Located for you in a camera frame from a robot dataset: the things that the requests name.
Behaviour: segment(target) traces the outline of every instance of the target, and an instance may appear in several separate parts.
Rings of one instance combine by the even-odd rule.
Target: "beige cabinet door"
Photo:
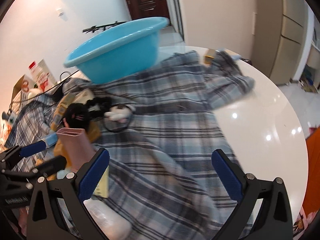
[[[304,42],[303,27],[287,17],[283,17],[281,34],[297,43]]]
[[[304,0],[283,0],[283,14],[301,26],[304,25],[306,13]]]
[[[270,80],[274,84],[286,84],[293,77],[296,71],[300,46],[299,43],[281,36],[275,64],[270,75]]]

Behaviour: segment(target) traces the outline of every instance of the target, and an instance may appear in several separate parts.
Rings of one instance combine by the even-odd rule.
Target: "round table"
[[[174,52],[195,50],[201,61],[207,49],[189,46],[161,47],[159,61]],[[308,180],[308,153],[300,122],[279,88],[259,70],[238,60],[243,75],[255,80],[253,91],[214,111],[219,126],[235,152],[244,173],[258,179],[284,180],[295,222]],[[262,200],[254,209],[256,217]]]

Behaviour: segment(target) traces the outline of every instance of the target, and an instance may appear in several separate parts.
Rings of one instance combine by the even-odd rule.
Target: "metal screw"
[[[277,182],[278,184],[282,184],[282,183],[283,183],[283,180],[282,180],[281,178],[276,178],[276,182]]]
[[[67,179],[72,179],[75,176],[75,174],[73,172],[69,172],[66,177]]]
[[[27,187],[27,189],[32,189],[32,188],[33,188],[33,185],[32,185],[31,183],[27,183],[27,184],[26,184],[26,187]]]
[[[252,173],[247,173],[246,176],[248,179],[255,179],[255,176]]]
[[[44,177],[40,177],[40,178],[38,179],[38,182],[39,182],[39,183],[44,182]]]

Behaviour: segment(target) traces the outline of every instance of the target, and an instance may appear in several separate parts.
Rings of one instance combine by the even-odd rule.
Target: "plastic bag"
[[[110,240],[124,240],[131,231],[131,224],[100,200],[88,199],[84,205],[90,215]]]

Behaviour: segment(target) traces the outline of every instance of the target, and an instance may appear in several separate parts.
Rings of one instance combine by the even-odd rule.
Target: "plaid fabric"
[[[211,239],[217,233],[236,203],[214,171],[211,153],[220,148],[237,160],[213,110],[253,86],[254,80],[242,76],[227,54],[205,67],[194,51],[107,84],[71,79],[64,85],[65,93],[89,88],[95,96],[112,96],[114,103],[136,108],[127,130],[110,133],[100,126],[101,137],[94,143],[111,157],[109,198],[99,199],[132,224],[128,239]],[[10,138],[8,146],[23,137],[24,144],[41,137],[52,105],[34,107],[19,117],[17,139]],[[31,168],[30,162],[23,163],[20,170]]]

